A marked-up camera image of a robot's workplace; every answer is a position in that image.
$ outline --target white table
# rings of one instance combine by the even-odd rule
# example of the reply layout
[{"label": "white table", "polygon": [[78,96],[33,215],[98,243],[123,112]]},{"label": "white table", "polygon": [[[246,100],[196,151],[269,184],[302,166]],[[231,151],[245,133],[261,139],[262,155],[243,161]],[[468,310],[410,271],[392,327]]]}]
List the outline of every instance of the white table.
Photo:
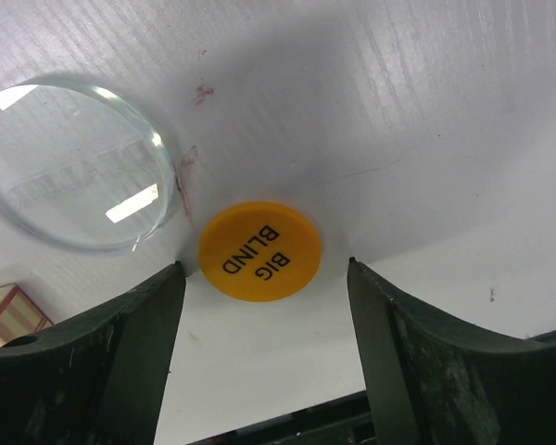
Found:
[{"label": "white table", "polygon": [[[157,445],[362,390],[350,255],[484,327],[556,329],[556,2],[0,2],[0,89],[53,72],[114,88],[196,146],[198,230],[276,199],[322,231],[316,280],[251,304],[205,282],[179,213],[113,257],[0,222],[0,284],[55,321],[187,264]],[[215,94],[197,106],[202,82]]]}]

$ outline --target orange disc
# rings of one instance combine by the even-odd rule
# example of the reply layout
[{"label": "orange disc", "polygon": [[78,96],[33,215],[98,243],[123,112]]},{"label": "orange disc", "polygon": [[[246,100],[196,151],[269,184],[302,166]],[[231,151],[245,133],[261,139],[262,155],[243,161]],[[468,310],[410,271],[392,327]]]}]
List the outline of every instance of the orange disc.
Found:
[{"label": "orange disc", "polygon": [[274,202],[231,207],[200,238],[202,272],[221,292],[273,301],[302,289],[319,269],[322,242],[303,215]]}]

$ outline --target clear glass lens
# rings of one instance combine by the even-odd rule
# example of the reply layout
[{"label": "clear glass lens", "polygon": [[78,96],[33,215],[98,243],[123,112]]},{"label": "clear glass lens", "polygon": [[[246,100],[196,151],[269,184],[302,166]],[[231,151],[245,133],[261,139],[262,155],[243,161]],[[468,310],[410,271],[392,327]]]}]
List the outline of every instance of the clear glass lens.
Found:
[{"label": "clear glass lens", "polygon": [[28,233],[135,248],[164,221],[172,184],[160,135],[109,90],[60,80],[0,92],[0,212]]}]

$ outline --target small box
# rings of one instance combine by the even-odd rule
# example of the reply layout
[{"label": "small box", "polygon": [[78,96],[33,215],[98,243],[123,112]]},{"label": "small box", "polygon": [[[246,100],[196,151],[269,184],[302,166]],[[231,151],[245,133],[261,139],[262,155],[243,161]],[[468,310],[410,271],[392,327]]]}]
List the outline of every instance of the small box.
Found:
[{"label": "small box", "polygon": [[0,287],[0,347],[10,340],[51,325],[49,319],[20,290],[20,287],[17,285]]}]

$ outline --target red stain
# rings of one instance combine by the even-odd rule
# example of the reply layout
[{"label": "red stain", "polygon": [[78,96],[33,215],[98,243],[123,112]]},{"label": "red stain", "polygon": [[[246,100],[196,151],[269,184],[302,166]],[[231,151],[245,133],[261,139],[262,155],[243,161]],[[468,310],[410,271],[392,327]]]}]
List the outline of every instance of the red stain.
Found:
[{"label": "red stain", "polygon": [[186,184],[188,183],[189,173],[193,168],[192,166],[196,162],[196,157],[197,148],[196,146],[192,146],[189,152],[181,158],[177,165],[175,165],[175,185],[177,186],[177,191],[179,192],[179,196],[182,199],[183,211],[185,212],[187,221],[192,226],[194,234],[196,233],[196,224],[194,223],[192,206],[190,203],[190,198],[187,194]]},{"label": "red stain", "polygon": [[201,83],[196,88],[196,97],[192,100],[196,105],[200,105],[204,100],[206,100],[207,95],[213,95],[214,88],[205,83]]}]

